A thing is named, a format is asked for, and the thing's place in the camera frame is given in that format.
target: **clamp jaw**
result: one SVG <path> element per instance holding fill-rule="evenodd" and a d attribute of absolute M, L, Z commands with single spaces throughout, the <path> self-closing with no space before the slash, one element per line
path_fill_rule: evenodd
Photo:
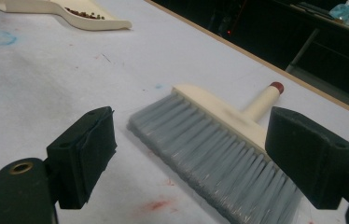
<path fill-rule="evenodd" d="M 0 223 L 58 223 L 55 203 L 81 209 L 116 152 L 113 110 L 81 117 L 47 147 L 48 157 L 14 161 L 0 171 Z"/>
<path fill-rule="evenodd" d="M 302 114 L 274 107 L 265 148 L 317 209 L 349 202 L 349 142 Z M 349 208 L 346 213 L 349 224 Z"/>

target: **cream dustpan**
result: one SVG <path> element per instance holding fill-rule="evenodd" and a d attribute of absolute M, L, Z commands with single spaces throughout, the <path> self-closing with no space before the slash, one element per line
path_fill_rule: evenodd
<path fill-rule="evenodd" d="M 76 28 L 90 31 L 132 27 L 129 21 L 116 18 L 93 0 L 0 0 L 0 10 L 56 14 Z"/>

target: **gray bristle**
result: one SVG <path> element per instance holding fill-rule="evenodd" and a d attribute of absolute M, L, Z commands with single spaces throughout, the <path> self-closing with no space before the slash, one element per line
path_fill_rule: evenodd
<path fill-rule="evenodd" d="M 175 93 L 128 128 L 231 223 L 289 223 L 301 193 L 262 154 Z"/>

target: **white work surface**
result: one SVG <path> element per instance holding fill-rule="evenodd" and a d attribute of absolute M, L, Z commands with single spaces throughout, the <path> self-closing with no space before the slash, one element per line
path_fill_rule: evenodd
<path fill-rule="evenodd" d="M 0 11 L 0 169 L 23 158 L 44 160 L 46 147 L 83 114 L 106 105 L 115 110 L 117 153 L 89 203 L 74 211 L 58 207 L 60 223 L 226 223 L 126 129 L 132 113 L 175 84 L 198 85 L 241 109 L 280 81 L 286 89 L 276 105 L 349 141 L 348 109 L 266 63 L 148 2 L 98 3 L 133 28 L 88 32 L 55 15 Z M 342 201 L 338 211 L 318 211 L 302 199 L 294 223 L 345 223 L 346 208 Z"/>

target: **broom handle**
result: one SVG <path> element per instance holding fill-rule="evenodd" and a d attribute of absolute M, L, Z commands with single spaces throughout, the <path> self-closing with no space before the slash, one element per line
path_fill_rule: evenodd
<path fill-rule="evenodd" d="M 273 82 L 255 100 L 246 107 L 242 114 L 257 122 L 268 112 L 285 90 L 280 82 Z"/>

